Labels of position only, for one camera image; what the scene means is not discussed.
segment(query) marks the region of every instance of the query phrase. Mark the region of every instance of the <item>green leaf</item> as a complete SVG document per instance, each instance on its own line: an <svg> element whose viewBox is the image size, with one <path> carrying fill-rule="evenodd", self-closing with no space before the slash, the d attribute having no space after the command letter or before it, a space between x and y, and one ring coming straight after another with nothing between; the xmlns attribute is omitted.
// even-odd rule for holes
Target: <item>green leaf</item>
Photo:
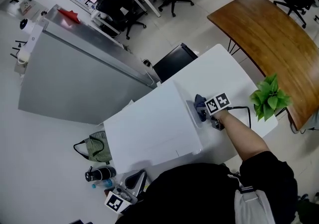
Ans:
<svg viewBox="0 0 319 224"><path fill-rule="evenodd" d="M279 98L279 99L283 99L283 98L285 98L285 93L282 91L282 90L278 90L278 92L277 92L277 97Z"/></svg>
<svg viewBox="0 0 319 224"><path fill-rule="evenodd" d="M263 113L258 114L258 121L260 121L264 117Z"/></svg>
<svg viewBox="0 0 319 224"><path fill-rule="evenodd" d="M271 85L275 78L277 78L277 74L276 73L274 73L271 76L266 76L264 81L267 82L269 85Z"/></svg>
<svg viewBox="0 0 319 224"><path fill-rule="evenodd" d="M259 92L259 90L256 90L253 94L250 95L250 100L253 104L260 106L260 99L259 97L256 95L256 92Z"/></svg>
<svg viewBox="0 0 319 224"><path fill-rule="evenodd" d="M269 106L271 107L271 109L275 110L277 106L278 98L276 96L272 96L268 98L267 102Z"/></svg>
<svg viewBox="0 0 319 224"><path fill-rule="evenodd" d="M264 117L265 117L265 121L268 120L272 115L274 115L274 110L269 106L269 104L264 103L263 104L264 107Z"/></svg>
<svg viewBox="0 0 319 224"><path fill-rule="evenodd" d="M257 83L257 88L261 91L261 92L263 92L263 93L267 93L267 94L269 94L270 93L270 90L271 90L271 88L270 88L270 84L269 83L267 83L267 82L258 82Z"/></svg>
<svg viewBox="0 0 319 224"><path fill-rule="evenodd" d="M264 116L263 105L260 105L260 106L254 105L254 108L255 108L256 116L258 117L258 120L260 120Z"/></svg>
<svg viewBox="0 0 319 224"><path fill-rule="evenodd" d="M278 109L282 109L282 108L285 108L285 107L287 107L285 99L278 99L277 108Z"/></svg>
<svg viewBox="0 0 319 224"><path fill-rule="evenodd" d="M291 105L292 102L289 96L285 96L284 100L287 106Z"/></svg>
<svg viewBox="0 0 319 224"><path fill-rule="evenodd" d="M266 99L269 97L269 93L270 92L265 92L264 93L262 91L256 92L256 95L258 96L261 104L263 104L264 101L266 101Z"/></svg>
<svg viewBox="0 0 319 224"><path fill-rule="evenodd" d="M272 92L277 92L278 90L278 81L277 81L277 77L273 80L273 82L270 85L270 89Z"/></svg>

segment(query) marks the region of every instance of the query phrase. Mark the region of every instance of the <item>chair base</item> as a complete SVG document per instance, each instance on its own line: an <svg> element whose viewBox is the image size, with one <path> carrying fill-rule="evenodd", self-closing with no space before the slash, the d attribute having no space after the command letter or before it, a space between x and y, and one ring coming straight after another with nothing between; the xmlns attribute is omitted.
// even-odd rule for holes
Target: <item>chair base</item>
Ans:
<svg viewBox="0 0 319 224"><path fill-rule="evenodd" d="M174 13L176 2L188 2L191 6L195 5L192 0L164 0L163 4L159 6L159 11L163 11L163 7L171 3L171 14L173 17L176 17L176 14Z"/></svg>
<svg viewBox="0 0 319 224"><path fill-rule="evenodd" d="M285 6L285 7L288 7L288 8L289 8L288 16L290 15L290 13L291 13L292 11L294 11L295 14L299 17L299 19L303 22L302 27L303 27L303 28L306 28L306 25L307 25L307 24L306 24L304 18L302 18L302 16L301 16L300 13L298 12L298 11L301 11L301 14L302 14L302 15L306 14L306 11L305 11L303 8L300 8L300 7L296 6L296 5L291 5L291 4L288 4L288 3L285 3L285 2L279 2L279 1L274 1L274 4L275 4L275 5L281 4L281 5Z"/></svg>
<svg viewBox="0 0 319 224"><path fill-rule="evenodd" d="M144 14L147 14L147 13L143 11L143 12L141 12L141 13L135 15L134 18L129 19L129 21L128 21L128 26L127 26L127 31L126 31L126 39L127 39L127 40L130 39L129 33L130 33L131 28L132 28L132 26L133 26L134 24L136 24L136 25L142 25L143 28L146 28L146 25L145 25L144 23L141 23L141 22L137 21L137 20L138 20L140 17L142 17L142 15L144 15Z"/></svg>

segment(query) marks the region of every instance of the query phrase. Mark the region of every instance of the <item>blue cloth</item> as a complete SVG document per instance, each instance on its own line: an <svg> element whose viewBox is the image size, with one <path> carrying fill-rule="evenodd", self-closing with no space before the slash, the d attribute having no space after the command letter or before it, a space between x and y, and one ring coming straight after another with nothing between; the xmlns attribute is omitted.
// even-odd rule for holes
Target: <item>blue cloth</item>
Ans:
<svg viewBox="0 0 319 224"><path fill-rule="evenodd" d="M198 116L202 122L206 121L206 98L197 94L195 97L194 107L198 113Z"/></svg>

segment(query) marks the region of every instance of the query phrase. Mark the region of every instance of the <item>green bag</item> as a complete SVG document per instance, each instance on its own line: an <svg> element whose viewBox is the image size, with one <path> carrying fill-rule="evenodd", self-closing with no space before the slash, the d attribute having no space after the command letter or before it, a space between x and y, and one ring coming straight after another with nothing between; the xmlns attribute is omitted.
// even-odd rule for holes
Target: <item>green bag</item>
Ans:
<svg viewBox="0 0 319 224"><path fill-rule="evenodd" d="M89 156L86 156L75 148L76 145L82 143L86 143L86 148L88 149ZM84 158L91 161L108 163L110 160L112 160L105 131L96 132L90 135L89 138L83 140L82 142L74 144L73 148Z"/></svg>

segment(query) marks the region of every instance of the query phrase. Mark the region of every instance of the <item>black water bottle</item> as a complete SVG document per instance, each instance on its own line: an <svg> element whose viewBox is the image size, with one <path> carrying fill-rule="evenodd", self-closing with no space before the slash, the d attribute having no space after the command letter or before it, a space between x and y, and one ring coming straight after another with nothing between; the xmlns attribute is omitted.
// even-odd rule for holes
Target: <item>black water bottle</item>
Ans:
<svg viewBox="0 0 319 224"><path fill-rule="evenodd" d="M85 179L88 182L102 181L116 176L116 171L113 167L103 167L92 171L92 167L85 173Z"/></svg>

